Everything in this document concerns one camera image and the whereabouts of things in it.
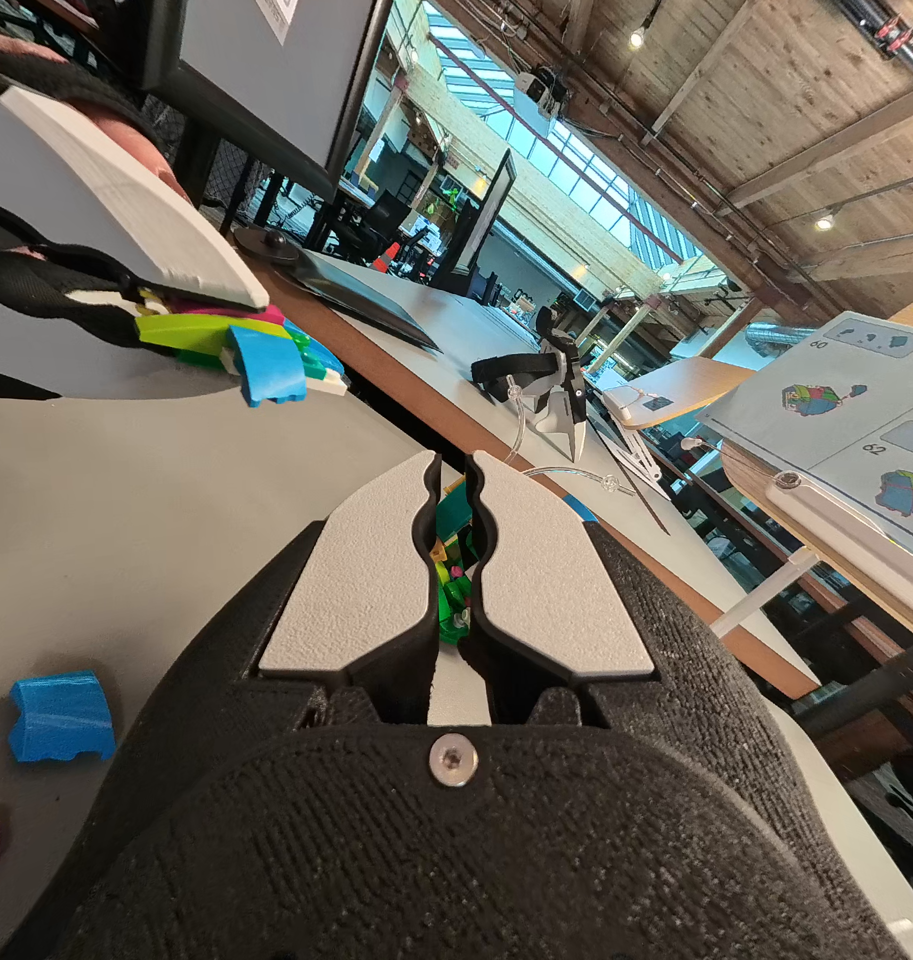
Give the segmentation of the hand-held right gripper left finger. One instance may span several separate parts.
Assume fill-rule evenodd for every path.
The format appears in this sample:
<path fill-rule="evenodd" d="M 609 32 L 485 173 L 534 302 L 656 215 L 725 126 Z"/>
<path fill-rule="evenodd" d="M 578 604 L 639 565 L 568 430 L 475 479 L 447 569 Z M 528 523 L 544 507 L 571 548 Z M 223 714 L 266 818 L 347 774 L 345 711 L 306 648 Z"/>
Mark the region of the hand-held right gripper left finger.
<path fill-rule="evenodd" d="M 330 512 L 260 654 L 261 676 L 362 689 L 383 721 L 426 723 L 440 468 L 439 454 L 419 452 Z"/>

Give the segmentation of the white booklet clip bar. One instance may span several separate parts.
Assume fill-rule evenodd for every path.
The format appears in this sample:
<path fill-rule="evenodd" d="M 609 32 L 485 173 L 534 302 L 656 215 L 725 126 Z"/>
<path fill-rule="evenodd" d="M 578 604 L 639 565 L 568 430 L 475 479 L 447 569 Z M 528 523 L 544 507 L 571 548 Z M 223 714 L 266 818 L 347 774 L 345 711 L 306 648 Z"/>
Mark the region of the white booklet clip bar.
<path fill-rule="evenodd" d="M 835 558 L 913 613 L 913 551 L 803 473 L 776 473 L 767 497 Z"/>

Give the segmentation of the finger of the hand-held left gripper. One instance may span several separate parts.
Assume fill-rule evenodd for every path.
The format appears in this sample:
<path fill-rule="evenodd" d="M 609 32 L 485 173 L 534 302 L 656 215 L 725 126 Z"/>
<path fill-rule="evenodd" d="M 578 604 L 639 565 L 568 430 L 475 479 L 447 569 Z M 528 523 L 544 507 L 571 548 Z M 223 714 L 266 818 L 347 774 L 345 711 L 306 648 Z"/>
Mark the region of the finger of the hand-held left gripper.
<path fill-rule="evenodd" d="M 138 349 L 137 319 L 170 300 L 270 305 L 210 222 L 86 116 L 0 86 L 0 330 L 60 320 Z"/>
<path fill-rule="evenodd" d="M 88 401 L 162 401 L 202 397 L 240 388 L 221 367 L 198 366 L 173 350 L 140 341 L 141 313 L 181 314 L 194 309 L 260 315 L 186 299 L 163 303 L 149 293 L 137 304 L 109 291 L 70 291 L 65 306 L 85 320 L 108 323 L 100 337 L 65 317 L 34 317 L 0 302 L 0 398 Z"/>

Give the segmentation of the wooden booklet stand board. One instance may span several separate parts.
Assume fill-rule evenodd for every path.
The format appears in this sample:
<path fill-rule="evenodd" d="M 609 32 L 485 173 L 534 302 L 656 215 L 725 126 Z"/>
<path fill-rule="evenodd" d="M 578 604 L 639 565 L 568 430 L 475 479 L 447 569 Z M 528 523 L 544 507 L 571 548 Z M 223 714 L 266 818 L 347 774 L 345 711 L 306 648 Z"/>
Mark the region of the wooden booklet stand board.
<path fill-rule="evenodd" d="M 777 506 L 771 502 L 771 499 L 768 498 L 768 489 L 776 474 L 772 468 L 753 457 L 737 444 L 730 442 L 723 444 L 721 457 L 729 480 L 739 492 L 799 540 L 802 546 L 814 551 L 821 562 L 844 576 L 852 585 L 913 633 L 912 612 L 908 611 L 900 601 L 864 579 L 859 571 L 853 569 L 844 560 L 834 557 L 827 546 L 819 542 L 813 534 L 805 532 L 802 527 L 778 510 Z"/>

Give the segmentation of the blue curved printed brick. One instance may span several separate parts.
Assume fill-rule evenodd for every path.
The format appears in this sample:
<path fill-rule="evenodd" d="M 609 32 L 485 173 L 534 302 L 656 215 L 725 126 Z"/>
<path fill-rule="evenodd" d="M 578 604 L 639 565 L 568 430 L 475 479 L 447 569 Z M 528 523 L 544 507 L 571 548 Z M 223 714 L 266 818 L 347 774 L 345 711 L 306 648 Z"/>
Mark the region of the blue curved printed brick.
<path fill-rule="evenodd" d="M 18 710 L 8 735 L 16 762 L 70 762 L 82 754 L 107 762 L 113 757 L 111 711 L 93 671 L 19 679 L 9 696 Z"/>

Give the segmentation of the person's left hand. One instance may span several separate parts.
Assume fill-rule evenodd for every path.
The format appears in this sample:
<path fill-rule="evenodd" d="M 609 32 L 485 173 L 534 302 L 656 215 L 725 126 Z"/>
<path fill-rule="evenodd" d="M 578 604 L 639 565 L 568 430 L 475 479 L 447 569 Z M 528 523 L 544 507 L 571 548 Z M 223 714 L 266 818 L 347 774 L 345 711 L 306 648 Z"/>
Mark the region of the person's left hand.
<path fill-rule="evenodd" d="M 45 46 L 1 33 L 0 75 L 76 110 L 150 174 L 189 199 L 147 120 L 111 83 Z"/>

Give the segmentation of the ceiling projector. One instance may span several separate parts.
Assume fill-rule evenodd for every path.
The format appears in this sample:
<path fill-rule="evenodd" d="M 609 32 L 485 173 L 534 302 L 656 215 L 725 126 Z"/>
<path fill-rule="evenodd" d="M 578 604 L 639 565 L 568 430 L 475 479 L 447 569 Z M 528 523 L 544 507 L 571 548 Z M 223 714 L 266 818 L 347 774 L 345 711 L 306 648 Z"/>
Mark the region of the ceiling projector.
<path fill-rule="evenodd" d="M 569 97 L 564 79 L 549 66 L 524 69 L 514 77 L 513 111 L 541 137 L 546 137 Z"/>

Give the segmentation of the silver ventilation duct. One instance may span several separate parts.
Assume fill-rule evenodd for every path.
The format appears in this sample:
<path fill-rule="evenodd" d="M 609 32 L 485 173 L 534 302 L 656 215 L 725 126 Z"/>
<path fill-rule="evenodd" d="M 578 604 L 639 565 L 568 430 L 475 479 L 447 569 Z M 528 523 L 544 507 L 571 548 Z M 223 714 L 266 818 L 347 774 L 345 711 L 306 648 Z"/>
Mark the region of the silver ventilation duct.
<path fill-rule="evenodd" d="M 747 345 L 764 359 L 775 359 L 786 354 L 814 333 L 815 330 L 810 327 L 784 326 L 765 321 L 754 321 L 743 330 Z"/>

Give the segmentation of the clear plastic tube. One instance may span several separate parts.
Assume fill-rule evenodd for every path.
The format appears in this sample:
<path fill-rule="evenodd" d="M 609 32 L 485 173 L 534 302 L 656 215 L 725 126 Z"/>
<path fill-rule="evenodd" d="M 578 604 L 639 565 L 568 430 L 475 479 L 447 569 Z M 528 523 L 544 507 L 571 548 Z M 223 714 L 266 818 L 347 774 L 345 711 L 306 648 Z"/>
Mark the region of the clear plastic tube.
<path fill-rule="evenodd" d="M 504 379 L 507 386 L 508 400 L 513 403 L 518 415 L 518 430 L 516 438 L 510 452 L 502 461 L 504 464 L 509 466 L 513 464 L 513 461 L 516 459 L 521 450 L 528 423 L 526 417 L 527 408 L 523 402 L 522 387 L 516 383 L 511 374 L 507 374 Z M 615 474 L 599 475 L 575 466 L 533 466 L 529 469 L 523 470 L 522 474 L 530 478 L 536 478 L 549 474 L 570 474 L 584 477 L 593 481 L 601 486 L 605 492 L 611 495 L 614 493 L 621 493 L 627 496 L 632 496 L 635 494 L 635 488 L 622 483 Z"/>

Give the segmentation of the black and white strapped tool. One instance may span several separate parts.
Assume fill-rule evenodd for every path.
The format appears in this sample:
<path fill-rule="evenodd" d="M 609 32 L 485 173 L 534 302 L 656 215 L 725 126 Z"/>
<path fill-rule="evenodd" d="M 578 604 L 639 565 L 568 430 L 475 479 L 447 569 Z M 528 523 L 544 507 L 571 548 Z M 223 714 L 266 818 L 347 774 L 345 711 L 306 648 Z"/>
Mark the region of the black and white strapped tool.
<path fill-rule="evenodd" d="M 541 307 L 535 318 L 538 353 L 505 354 L 474 361 L 471 381 L 492 400 L 512 405 L 518 426 L 511 462 L 528 428 L 541 435 L 566 435 L 570 462 L 577 464 L 585 444 L 586 385 L 578 345 L 557 327 L 556 314 Z"/>

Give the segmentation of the lego instruction booklet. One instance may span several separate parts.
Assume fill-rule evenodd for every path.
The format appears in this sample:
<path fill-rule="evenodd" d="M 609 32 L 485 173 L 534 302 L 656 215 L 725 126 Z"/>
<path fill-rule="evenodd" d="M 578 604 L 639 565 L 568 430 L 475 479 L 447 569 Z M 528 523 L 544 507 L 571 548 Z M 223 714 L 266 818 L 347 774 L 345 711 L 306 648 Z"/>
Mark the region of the lego instruction booklet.
<path fill-rule="evenodd" d="M 842 313 L 697 418 L 913 553 L 913 327 Z"/>

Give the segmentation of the black flat stand base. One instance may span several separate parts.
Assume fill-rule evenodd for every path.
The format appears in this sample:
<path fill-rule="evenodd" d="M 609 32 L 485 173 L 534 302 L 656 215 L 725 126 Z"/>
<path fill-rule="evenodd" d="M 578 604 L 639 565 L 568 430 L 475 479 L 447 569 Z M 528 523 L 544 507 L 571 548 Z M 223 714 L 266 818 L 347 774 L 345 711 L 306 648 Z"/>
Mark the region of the black flat stand base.
<path fill-rule="evenodd" d="M 330 307 L 422 349 L 441 351 L 437 342 L 396 301 L 296 245 L 282 232 L 242 226 L 234 230 L 233 237 L 241 250 L 275 265 Z"/>

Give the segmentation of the green lego assembly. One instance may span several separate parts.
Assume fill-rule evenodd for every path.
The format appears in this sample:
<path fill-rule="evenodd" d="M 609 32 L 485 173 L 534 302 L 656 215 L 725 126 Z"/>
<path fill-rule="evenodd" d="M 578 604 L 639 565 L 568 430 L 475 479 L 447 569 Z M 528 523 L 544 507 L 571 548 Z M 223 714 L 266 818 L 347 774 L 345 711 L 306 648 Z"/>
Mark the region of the green lego assembly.
<path fill-rule="evenodd" d="M 472 576 L 479 562 L 464 476 L 443 489 L 435 530 L 430 558 L 437 575 L 439 637 L 457 647 L 470 633 Z"/>

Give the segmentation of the ceiling pipe with red valve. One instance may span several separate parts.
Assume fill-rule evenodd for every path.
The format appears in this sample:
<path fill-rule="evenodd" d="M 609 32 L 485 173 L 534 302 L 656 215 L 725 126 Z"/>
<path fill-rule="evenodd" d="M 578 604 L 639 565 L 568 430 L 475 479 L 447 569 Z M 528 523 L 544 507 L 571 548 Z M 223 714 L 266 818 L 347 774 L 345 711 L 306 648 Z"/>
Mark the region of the ceiling pipe with red valve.
<path fill-rule="evenodd" d="M 885 60 L 913 73 L 913 26 L 884 1 L 832 1 L 831 4 Z"/>

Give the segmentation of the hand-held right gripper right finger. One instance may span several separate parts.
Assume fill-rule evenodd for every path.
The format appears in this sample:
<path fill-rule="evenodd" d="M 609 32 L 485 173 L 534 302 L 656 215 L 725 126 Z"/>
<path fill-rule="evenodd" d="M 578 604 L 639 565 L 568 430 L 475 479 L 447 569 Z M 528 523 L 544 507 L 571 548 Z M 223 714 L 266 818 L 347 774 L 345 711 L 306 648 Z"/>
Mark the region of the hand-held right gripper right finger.
<path fill-rule="evenodd" d="M 459 644 L 490 719 L 525 723 L 546 690 L 583 710 L 590 687 L 657 678 L 657 667 L 585 522 L 563 499 L 485 451 L 466 461 L 478 563 Z"/>

